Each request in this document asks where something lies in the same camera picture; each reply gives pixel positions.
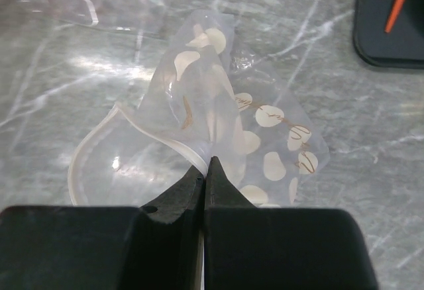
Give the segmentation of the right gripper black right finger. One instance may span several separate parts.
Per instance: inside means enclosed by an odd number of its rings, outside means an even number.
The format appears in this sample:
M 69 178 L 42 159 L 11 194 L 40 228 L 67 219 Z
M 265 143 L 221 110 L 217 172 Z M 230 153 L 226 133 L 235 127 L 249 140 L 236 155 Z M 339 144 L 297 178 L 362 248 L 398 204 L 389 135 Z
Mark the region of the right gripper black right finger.
M 362 231 L 342 209 L 255 207 L 218 158 L 205 180 L 206 289 L 377 289 Z

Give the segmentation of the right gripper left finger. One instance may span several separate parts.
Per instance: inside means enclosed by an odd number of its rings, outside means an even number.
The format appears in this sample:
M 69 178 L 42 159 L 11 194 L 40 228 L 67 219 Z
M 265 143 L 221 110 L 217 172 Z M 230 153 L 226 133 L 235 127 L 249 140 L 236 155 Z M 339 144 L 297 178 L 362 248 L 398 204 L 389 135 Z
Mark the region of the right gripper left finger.
M 2 289 L 199 289 L 204 177 L 141 207 L 15 205 L 1 213 Z

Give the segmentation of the polka dot zip bag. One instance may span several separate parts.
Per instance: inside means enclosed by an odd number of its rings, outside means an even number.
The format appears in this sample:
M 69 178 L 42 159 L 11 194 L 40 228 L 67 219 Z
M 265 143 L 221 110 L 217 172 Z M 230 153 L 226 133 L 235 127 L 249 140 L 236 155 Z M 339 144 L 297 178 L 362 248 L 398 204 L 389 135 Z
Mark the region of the polka dot zip bag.
M 68 188 L 79 206 L 141 206 L 217 157 L 257 207 L 286 207 L 329 161 L 317 127 L 233 16 L 196 10 L 136 106 L 115 103 L 82 140 Z

